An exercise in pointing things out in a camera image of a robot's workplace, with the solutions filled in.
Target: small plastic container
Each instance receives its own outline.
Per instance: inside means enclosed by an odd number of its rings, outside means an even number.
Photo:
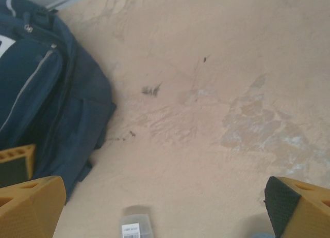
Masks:
[[[130,215],[119,222],[120,238],[154,238],[148,215]]]

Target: white label on bag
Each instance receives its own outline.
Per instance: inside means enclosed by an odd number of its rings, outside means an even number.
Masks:
[[[141,238],[139,224],[128,224],[122,226],[123,238]]]
[[[0,35],[0,58],[5,53],[5,51],[8,50],[9,47],[11,47],[14,43],[15,43],[15,40],[12,40],[11,38]]]

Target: stained floor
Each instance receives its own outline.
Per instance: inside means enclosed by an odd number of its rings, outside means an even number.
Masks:
[[[330,187],[329,0],[84,0],[60,12],[118,109],[55,238],[271,232],[269,176]]]

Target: reflective strip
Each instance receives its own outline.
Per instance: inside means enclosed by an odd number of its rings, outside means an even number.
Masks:
[[[49,58],[49,56],[50,56],[52,53],[53,53],[53,51],[48,51],[48,52],[46,53],[46,55],[44,56],[44,58],[39,62],[39,64],[38,64],[36,70],[33,72],[32,75],[30,75],[30,77],[27,79],[27,81],[25,82],[25,84],[24,84],[23,87],[21,88],[21,90],[20,90],[19,94],[17,95],[16,100],[15,100],[15,102],[14,102],[14,104],[13,104],[11,110],[10,110],[10,113],[9,113],[9,115],[8,115],[8,117],[7,117],[7,119],[6,119],[6,121],[3,123],[3,125],[2,125],[1,128],[0,128],[0,132],[2,131],[2,129],[3,129],[3,128],[5,127],[5,125],[7,124],[8,120],[9,120],[9,118],[10,118],[10,116],[11,116],[11,114],[12,114],[12,112],[13,112],[13,110],[14,110],[16,104],[17,104],[17,101],[19,100],[20,96],[22,95],[22,93],[23,93],[24,90],[26,89],[27,85],[32,81],[33,77],[38,73],[38,71],[39,71],[39,69],[41,68],[41,66],[44,64],[44,62],[47,60],[47,58]]]
[[[6,6],[11,11],[13,17],[16,17],[16,11],[13,9],[13,7],[11,5],[11,1],[12,0],[6,0]]]

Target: navy blue bag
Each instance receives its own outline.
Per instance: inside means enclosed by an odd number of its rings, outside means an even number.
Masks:
[[[63,178],[69,198],[91,169],[116,106],[108,79],[58,16],[0,0],[0,150],[36,144],[34,179]]]

